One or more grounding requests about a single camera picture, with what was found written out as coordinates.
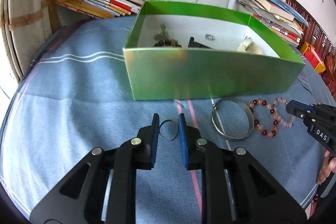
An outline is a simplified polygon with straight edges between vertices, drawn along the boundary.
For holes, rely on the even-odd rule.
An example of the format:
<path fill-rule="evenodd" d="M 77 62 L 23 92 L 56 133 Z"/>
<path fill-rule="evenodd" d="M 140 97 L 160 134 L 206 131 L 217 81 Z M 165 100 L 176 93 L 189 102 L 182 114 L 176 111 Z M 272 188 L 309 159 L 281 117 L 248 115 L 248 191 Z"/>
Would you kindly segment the person's right hand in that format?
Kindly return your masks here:
<path fill-rule="evenodd" d="M 323 164 L 317 177 L 317 184 L 321 185 L 330 176 L 331 173 L 336 173 L 336 158 L 331 158 L 331 153 L 325 151 Z"/>

